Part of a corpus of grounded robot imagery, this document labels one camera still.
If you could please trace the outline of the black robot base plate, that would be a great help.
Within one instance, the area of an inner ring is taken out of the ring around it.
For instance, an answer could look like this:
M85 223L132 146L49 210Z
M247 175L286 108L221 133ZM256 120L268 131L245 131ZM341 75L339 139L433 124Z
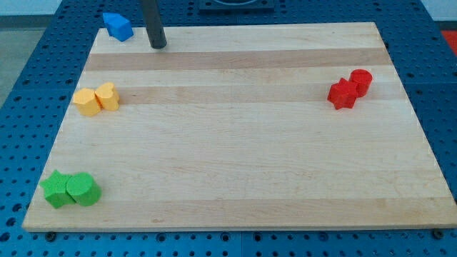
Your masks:
M275 0L198 0L200 13L221 11L272 11Z

